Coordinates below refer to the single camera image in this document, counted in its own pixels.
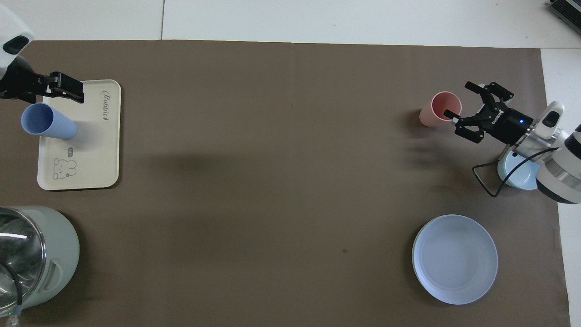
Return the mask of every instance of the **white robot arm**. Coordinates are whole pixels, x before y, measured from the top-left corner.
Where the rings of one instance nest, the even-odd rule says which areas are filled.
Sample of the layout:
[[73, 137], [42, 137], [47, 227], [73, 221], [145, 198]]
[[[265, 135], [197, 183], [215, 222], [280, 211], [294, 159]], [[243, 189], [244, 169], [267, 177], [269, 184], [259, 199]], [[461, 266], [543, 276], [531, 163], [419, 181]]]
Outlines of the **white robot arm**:
[[[495, 82], [480, 86], [467, 82], [465, 87], [479, 94], [484, 105], [472, 117], [461, 118], [451, 111], [444, 113], [453, 120], [456, 135], [480, 143], [484, 133], [490, 134], [506, 144], [506, 151], [512, 148], [515, 153], [541, 165], [536, 181], [543, 194], [557, 202], [581, 203], [581, 125], [570, 136], [557, 128], [565, 110], [563, 104], [554, 101], [537, 119], [532, 119], [509, 108], [507, 102], [514, 95]], [[467, 126], [475, 126], [478, 130], [467, 129]], [[492, 194], [474, 171], [486, 165], [475, 166], [472, 171], [485, 190], [495, 197], [498, 192]]]
[[36, 96], [62, 97], [84, 102], [83, 84], [61, 72], [37, 74], [19, 54], [34, 33], [14, 12], [0, 5], [0, 99], [20, 99], [31, 104]]
[[34, 40], [34, 33], [15, 13], [0, 3], [0, 80], [18, 54]]

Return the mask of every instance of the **kettle handle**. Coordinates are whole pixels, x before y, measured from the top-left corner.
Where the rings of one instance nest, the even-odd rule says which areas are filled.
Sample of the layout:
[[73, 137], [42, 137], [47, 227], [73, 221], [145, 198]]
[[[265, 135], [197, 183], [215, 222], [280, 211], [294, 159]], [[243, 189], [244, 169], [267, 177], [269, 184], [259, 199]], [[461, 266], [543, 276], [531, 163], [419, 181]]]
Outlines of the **kettle handle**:
[[38, 291], [40, 293], [54, 291], [57, 287], [60, 286], [62, 280], [63, 268], [60, 261], [58, 259], [51, 259], [51, 262], [48, 266], [48, 272], [46, 273], [46, 279]]

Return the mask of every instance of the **brown paper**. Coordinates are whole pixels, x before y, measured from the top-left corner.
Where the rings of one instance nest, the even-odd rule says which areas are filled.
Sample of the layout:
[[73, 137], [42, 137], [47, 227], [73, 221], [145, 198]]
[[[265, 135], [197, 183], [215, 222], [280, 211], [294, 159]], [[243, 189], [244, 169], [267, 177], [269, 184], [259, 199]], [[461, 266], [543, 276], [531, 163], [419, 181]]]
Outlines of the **brown paper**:
[[[538, 115], [538, 49], [40, 41], [24, 56], [123, 88], [112, 189], [40, 189], [26, 104], [0, 102], [0, 204], [54, 208], [81, 242], [71, 282], [25, 310], [27, 326], [569, 325], [556, 203], [489, 197], [471, 167], [503, 145], [418, 119], [444, 90], [473, 115], [468, 80]], [[478, 221], [498, 249], [472, 304], [444, 304], [414, 275], [415, 235], [443, 214]]]

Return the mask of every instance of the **tray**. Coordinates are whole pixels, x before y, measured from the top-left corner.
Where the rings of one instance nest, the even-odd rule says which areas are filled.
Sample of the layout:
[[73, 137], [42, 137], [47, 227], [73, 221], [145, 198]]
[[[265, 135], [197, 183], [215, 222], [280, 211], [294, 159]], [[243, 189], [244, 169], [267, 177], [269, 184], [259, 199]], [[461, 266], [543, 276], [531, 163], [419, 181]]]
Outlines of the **tray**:
[[37, 182], [44, 190], [98, 189], [119, 178], [121, 87], [114, 80], [83, 81], [85, 103], [43, 97], [77, 124], [70, 140], [40, 137]]

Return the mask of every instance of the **plate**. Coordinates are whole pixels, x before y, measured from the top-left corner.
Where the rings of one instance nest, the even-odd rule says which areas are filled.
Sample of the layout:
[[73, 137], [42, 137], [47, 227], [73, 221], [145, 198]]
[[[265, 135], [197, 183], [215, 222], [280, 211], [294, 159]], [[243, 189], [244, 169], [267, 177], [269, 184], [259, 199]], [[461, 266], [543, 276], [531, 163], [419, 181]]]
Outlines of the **plate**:
[[498, 254], [490, 234], [461, 215], [434, 218], [419, 231], [412, 249], [415, 275], [438, 300], [468, 304], [492, 287]]

